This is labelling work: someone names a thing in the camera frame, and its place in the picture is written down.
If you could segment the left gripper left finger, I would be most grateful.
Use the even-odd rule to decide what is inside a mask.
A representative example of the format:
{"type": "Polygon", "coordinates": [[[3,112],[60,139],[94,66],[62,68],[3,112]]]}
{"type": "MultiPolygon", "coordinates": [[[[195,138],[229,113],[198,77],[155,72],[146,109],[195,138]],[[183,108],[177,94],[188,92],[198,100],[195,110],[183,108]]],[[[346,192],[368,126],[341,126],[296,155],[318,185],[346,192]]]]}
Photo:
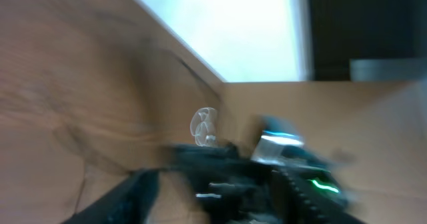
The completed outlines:
{"type": "Polygon", "coordinates": [[[142,169],[63,224],[144,224],[158,193],[159,171],[142,169]]]}

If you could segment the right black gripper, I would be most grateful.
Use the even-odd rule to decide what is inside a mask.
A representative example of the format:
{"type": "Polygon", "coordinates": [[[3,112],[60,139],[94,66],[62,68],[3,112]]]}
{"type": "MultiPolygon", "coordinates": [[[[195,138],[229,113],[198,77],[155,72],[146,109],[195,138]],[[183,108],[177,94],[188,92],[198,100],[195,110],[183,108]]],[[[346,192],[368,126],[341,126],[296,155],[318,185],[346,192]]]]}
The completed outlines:
{"type": "Polygon", "coordinates": [[[283,223],[270,195],[273,170],[291,171],[346,211],[349,201],[332,177],[328,163],[301,147],[286,147],[279,165],[241,157],[225,147],[174,145],[169,168],[183,174],[210,223],[283,223]]]}

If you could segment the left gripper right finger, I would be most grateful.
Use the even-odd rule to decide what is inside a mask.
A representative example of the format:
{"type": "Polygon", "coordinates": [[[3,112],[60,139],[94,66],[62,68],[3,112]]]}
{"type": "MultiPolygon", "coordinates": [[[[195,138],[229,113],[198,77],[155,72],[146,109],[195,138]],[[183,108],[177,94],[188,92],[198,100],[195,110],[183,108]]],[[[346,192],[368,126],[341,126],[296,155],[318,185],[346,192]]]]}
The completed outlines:
{"type": "Polygon", "coordinates": [[[291,171],[271,172],[270,195],[283,223],[364,224],[291,171]]]}

